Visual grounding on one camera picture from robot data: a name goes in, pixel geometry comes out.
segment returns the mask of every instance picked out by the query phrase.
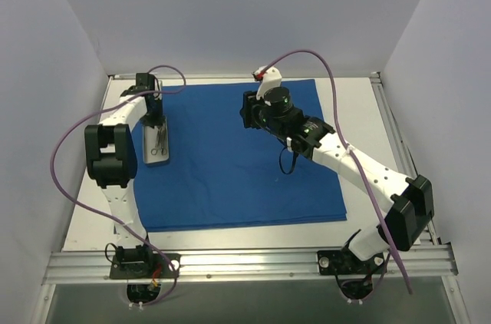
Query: black joint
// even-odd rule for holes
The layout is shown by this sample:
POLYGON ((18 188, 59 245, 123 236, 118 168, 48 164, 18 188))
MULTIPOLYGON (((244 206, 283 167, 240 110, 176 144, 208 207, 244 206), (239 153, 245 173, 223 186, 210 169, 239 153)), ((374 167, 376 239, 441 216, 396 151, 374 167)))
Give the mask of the black joint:
POLYGON ((264 100, 257 100, 256 94, 257 91, 247 91, 243 95, 240 116, 244 128, 267 130, 282 143, 290 137, 292 150, 307 159, 312 159, 314 149, 321 146, 325 135, 335 133, 322 119, 304 115, 295 107, 287 88, 272 88, 265 93, 264 100))
MULTIPOLYGON (((408 251, 434 215, 433 190, 431 182, 417 176, 416 180, 407 178, 409 183, 401 195, 392 195, 394 205, 385 217, 385 223, 399 251, 408 251)), ((380 236, 387 242, 381 226, 380 236)))
MULTIPOLYGON (((155 81, 157 79, 150 73, 137 73, 135 85, 125 90, 121 96, 131 96, 145 91, 155 91, 155 81)), ((166 118, 163 116, 162 99, 156 93, 145 94, 145 104, 147 105, 147 113, 141 118, 144 126, 156 127, 163 126, 166 118)))
POLYGON ((89 177, 102 188, 114 185, 126 187, 137 175, 137 155, 130 127, 127 124, 88 125, 84 136, 89 177), (110 144, 114 145, 114 152, 101 152, 110 144))
POLYGON ((134 249, 124 249, 119 246, 114 253, 114 262, 119 265, 144 263, 148 269, 154 268, 152 250, 147 245, 135 246, 134 249))

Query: screw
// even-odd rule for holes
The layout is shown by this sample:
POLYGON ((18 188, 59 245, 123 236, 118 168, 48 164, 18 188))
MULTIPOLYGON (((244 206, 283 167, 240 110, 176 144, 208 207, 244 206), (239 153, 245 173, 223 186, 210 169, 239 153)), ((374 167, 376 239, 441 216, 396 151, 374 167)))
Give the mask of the screw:
POLYGON ((382 263, 384 263, 384 259, 382 259, 381 257, 378 257, 376 256, 375 259, 374 259, 374 263, 378 266, 382 265, 382 263))
POLYGON ((172 260, 171 263, 172 263, 172 265, 173 265, 173 267, 174 267, 175 270, 178 270, 179 269, 179 267, 180 267, 179 261, 172 260))
POLYGON ((327 268, 329 266, 329 259, 323 256, 321 259, 319 259, 319 266, 321 268, 327 268))

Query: black bracket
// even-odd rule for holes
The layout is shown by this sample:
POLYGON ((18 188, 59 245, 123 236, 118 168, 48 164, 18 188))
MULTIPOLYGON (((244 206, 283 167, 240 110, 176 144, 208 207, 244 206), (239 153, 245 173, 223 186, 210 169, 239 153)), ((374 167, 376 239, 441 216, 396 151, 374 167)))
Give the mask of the black bracket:
POLYGON ((272 88, 264 100, 256 99, 257 91, 246 91, 242 96, 240 116, 244 128, 263 129, 276 136, 282 143, 290 137, 293 152, 312 159, 314 148, 326 134, 333 134, 334 128, 322 119, 305 115, 295 107, 287 88, 272 88))
MULTIPOLYGON (((394 205, 385 217, 396 248, 408 251, 434 215, 433 188, 431 182, 418 175, 415 180, 406 179, 408 186, 401 195, 392 195, 394 205)), ((378 233, 387 242, 381 226, 378 233)))
MULTIPOLYGON (((174 266, 179 276, 181 255, 178 253, 166 253, 170 261, 176 262, 174 266)), ((159 254, 153 253, 147 246, 137 246, 135 249, 123 249, 118 247, 113 256, 110 267, 110 279, 172 279, 175 277, 166 260, 159 254), (159 269, 159 276, 153 274, 159 269)))
MULTIPOLYGON (((123 91, 121 97, 139 94, 144 91, 155 91, 155 82, 157 79, 150 73, 137 73, 135 78, 135 85, 131 86, 127 90, 123 91)), ((146 94, 145 104, 147 105, 147 113, 141 118, 141 123, 144 126, 154 128, 155 126, 162 126, 165 122, 163 116, 162 99, 155 94, 146 94)))
POLYGON ((367 261, 360 261, 348 251, 321 250, 317 252, 317 262, 322 276, 366 276, 384 263, 384 254, 378 253, 367 261))

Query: white wall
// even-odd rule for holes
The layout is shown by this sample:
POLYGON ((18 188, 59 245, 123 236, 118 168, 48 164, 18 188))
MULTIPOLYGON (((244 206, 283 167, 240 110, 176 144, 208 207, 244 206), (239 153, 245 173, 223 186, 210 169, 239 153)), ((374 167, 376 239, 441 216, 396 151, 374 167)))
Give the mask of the white wall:
POLYGON ((384 70, 473 322, 491 320, 491 0, 421 0, 384 70))
MULTIPOLYGON (((294 48, 313 48, 337 76, 385 66, 419 0, 68 0, 108 73, 162 61, 187 73, 249 73, 294 48)), ((313 58, 288 75, 325 72, 313 58)))
MULTIPOLYGON (((0 0, 0 49, 0 322, 14 324, 31 318, 70 211, 49 176, 51 149, 100 107, 107 77, 66 0, 0 0)), ((82 144, 79 133, 58 161, 71 192, 82 144)))

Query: scissors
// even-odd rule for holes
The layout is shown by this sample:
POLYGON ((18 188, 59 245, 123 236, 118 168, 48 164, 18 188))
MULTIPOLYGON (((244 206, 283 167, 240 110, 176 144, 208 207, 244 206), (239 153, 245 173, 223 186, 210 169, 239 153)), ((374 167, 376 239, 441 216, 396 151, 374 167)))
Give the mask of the scissors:
POLYGON ((159 126, 158 127, 158 130, 157 130, 157 138, 155 140, 155 146, 150 151, 150 153, 153 156, 158 155, 159 152, 162 155, 166 155, 167 154, 167 150, 163 146, 164 145, 165 138, 166 138, 166 130, 165 130, 165 127, 164 126, 159 126))

